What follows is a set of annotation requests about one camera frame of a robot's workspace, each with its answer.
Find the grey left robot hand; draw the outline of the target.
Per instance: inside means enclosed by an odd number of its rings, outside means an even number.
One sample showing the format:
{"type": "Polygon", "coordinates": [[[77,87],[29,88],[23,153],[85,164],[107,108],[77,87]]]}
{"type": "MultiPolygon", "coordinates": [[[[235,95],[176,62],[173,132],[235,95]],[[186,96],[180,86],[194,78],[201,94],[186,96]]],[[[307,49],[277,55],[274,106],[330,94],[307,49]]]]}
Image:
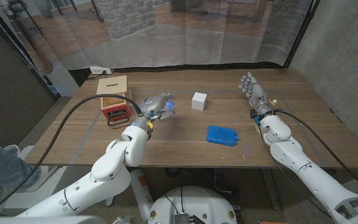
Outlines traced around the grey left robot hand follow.
{"type": "Polygon", "coordinates": [[[159,121],[168,120],[175,114],[174,99],[175,97],[171,93],[162,93],[146,98],[139,106],[141,114],[135,118],[131,126],[146,130],[148,122],[152,123],[156,119],[159,121]]]}

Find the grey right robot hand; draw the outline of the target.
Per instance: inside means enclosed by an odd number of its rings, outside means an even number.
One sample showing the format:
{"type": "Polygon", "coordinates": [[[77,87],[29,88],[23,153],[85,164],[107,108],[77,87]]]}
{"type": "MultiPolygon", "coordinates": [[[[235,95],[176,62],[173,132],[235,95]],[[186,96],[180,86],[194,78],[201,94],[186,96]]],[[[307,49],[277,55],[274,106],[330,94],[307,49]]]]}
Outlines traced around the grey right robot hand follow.
{"type": "Polygon", "coordinates": [[[242,76],[239,89],[249,101],[251,119],[261,121],[265,117],[275,114],[273,108],[269,105],[266,92],[251,72],[247,72],[246,75],[242,76]]]}

